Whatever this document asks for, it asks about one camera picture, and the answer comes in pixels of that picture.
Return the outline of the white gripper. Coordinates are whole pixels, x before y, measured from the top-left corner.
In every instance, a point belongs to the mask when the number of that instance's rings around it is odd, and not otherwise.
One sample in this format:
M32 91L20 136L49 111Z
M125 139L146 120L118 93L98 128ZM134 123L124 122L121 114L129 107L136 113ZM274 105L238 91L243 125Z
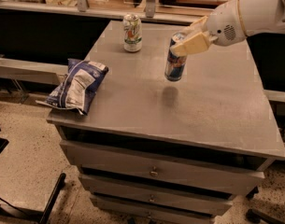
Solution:
M186 37L170 48L179 57L207 51L212 43L226 47L242 42L246 35L240 20L239 0L231 0L216 7L209 17L200 18L181 32Z

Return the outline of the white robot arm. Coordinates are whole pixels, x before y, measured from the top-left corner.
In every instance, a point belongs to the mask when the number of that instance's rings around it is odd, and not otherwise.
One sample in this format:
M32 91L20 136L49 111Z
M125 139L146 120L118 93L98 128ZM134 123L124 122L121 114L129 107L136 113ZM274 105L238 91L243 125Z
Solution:
M285 0L231 0L181 30L186 35L170 50L187 56L214 44L231 46L261 33L285 34Z

